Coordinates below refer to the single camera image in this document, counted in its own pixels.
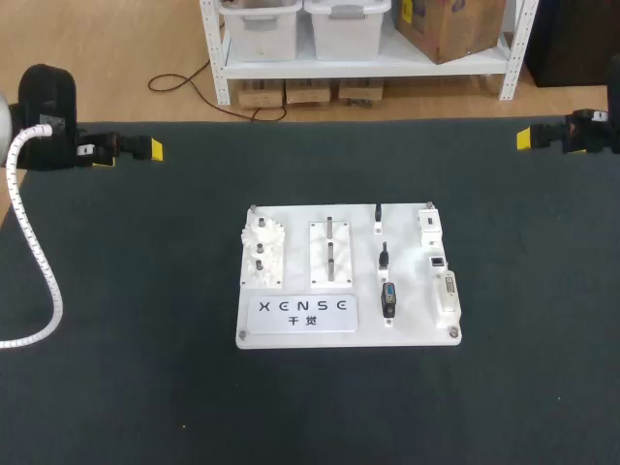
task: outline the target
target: white coiled cable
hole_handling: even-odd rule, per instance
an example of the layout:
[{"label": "white coiled cable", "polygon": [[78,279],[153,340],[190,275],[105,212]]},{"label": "white coiled cable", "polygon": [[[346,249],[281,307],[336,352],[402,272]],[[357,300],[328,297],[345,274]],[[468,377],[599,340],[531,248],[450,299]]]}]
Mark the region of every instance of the white coiled cable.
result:
[{"label": "white coiled cable", "polygon": [[51,126],[48,124],[38,124],[21,131],[15,137],[11,147],[9,148],[9,155],[7,156],[7,184],[9,187],[9,197],[11,198],[11,204],[13,205],[15,216],[21,226],[23,235],[28,241],[32,255],[34,255],[44,278],[46,278],[47,287],[49,288],[49,293],[51,294],[51,300],[53,302],[53,314],[47,326],[39,332],[20,339],[0,341],[0,350],[28,346],[30,344],[34,344],[35,342],[39,342],[52,334],[62,319],[62,295],[60,294],[56,277],[47,262],[46,254],[43,253],[43,249],[41,248],[41,245],[39,245],[39,240],[37,240],[37,236],[34,231],[32,231],[32,227],[28,222],[26,210],[23,208],[21,195],[19,194],[19,186],[17,184],[17,157],[19,156],[21,147],[33,138],[48,138],[51,136],[51,132]]}]

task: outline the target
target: white shelf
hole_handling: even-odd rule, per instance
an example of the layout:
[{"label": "white shelf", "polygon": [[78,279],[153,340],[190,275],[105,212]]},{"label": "white shelf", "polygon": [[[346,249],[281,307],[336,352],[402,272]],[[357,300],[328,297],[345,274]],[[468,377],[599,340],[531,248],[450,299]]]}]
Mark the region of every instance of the white shelf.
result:
[{"label": "white shelf", "polygon": [[373,61],[319,61],[316,58],[308,15],[298,25],[297,59],[244,63],[235,57],[228,34],[223,49],[228,79],[269,78],[391,78],[447,75],[502,75],[508,68],[510,50],[502,34],[495,48],[459,60],[436,65],[391,24],[384,24],[379,57]]},{"label": "white shelf", "polygon": [[[443,65],[431,62],[407,39],[385,24],[379,57],[374,61],[319,61],[309,15],[299,24],[297,59],[287,62],[243,63],[236,59],[231,38],[221,39],[219,0],[200,0],[204,35],[219,105],[230,105],[229,79],[392,78],[409,76],[504,75],[500,100],[512,100],[539,0],[508,0],[502,30],[514,32],[508,47],[504,34],[495,48]],[[390,20],[392,13],[386,14]]]}]

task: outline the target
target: wooden floor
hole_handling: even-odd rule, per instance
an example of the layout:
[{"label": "wooden floor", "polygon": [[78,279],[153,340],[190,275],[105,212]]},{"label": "wooden floor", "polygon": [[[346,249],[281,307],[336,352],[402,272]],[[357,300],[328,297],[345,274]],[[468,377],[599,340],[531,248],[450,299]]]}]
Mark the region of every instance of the wooden floor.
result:
[{"label": "wooden floor", "polygon": [[[190,87],[170,94],[146,87],[155,75],[189,75],[207,60],[199,0],[0,0],[0,12],[0,92],[9,102],[16,100],[23,72],[47,63],[74,75],[79,121],[237,119],[205,105]],[[210,71],[196,84],[215,100]],[[286,120],[505,117],[606,108],[602,87],[539,89],[524,72],[514,100],[500,102],[500,85],[501,77],[390,79],[375,108],[291,108]],[[8,205],[4,185],[0,216]]]}]

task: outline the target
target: wooden block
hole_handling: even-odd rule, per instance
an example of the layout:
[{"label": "wooden block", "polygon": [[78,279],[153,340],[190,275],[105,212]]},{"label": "wooden block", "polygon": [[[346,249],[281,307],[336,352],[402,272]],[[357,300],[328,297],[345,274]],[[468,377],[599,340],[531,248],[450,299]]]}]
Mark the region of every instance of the wooden block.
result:
[{"label": "wooden block", "polygon": [[237,92],[237,99],[243,109],[279,109],[284,101],[284,81],[244,80]]},{"label": "wooden block", "polygon": [[384,97],[384,80],[380,77],[356,77],[340,80],[339,99],[379,101]]},{"label": "wooden block", "polygon": [[330,100],[329,79],[287,79],[287,104],[317,104]]}]

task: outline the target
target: white storage bin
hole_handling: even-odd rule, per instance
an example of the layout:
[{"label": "white storage bin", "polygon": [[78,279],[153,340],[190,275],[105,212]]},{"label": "white storage bin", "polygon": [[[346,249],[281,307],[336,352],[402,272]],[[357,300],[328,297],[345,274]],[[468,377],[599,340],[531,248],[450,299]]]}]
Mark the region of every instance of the white storage bin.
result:
[{"label": "white storage bin", "polygon": [[381,24],[391,0],[306,0],[317,58],[367,61],[379,54]]},{"label": "white storage bin", "polygon": [[220,4],[239,61],[295,60],[297,13],[302,0],[252,0]]}]

